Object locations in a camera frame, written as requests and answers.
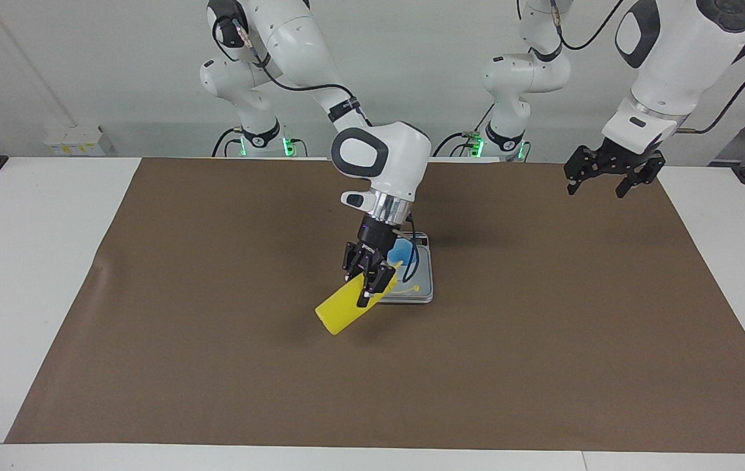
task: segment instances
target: brown mat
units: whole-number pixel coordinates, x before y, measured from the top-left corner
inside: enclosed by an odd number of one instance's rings
[[[364,183],[145,159],[7,442],[745,453],[745,333],[662,188],[433,164],[436,299],[338,337]]]

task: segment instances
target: table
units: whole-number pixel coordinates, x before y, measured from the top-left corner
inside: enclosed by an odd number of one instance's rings
[[[0,173],[0,443],[138,165],[13,158]],[[666,167],[660,180],[745,328],[745,186],[727,169]],[[0,444],[0,467],[745,469],[745,455],[582,452]]]

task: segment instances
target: yellow object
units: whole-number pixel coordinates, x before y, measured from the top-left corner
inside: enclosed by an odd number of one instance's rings
[[[390,284],[387,285],[387,289],[384,292],[379,292],[370,298],[369,304],[366,307],[358,307],[358,296],[360,296],[360,291],[364,288],[364,274],[361,273],[343,285],[341,289],[328,297],[321,305],[317,306],[315,313],[321,319],[322,325],[325,325],[325,328],[332,335],[337,335],[344,328],[349,327],[349,324],[352,324],[360,316],[363,316],[366,311],[372,309],[375,304],[378,304],[381,298],[384,298],[388,292],[396,287],[396,283],[398,283],[398,277],[393,275]]]

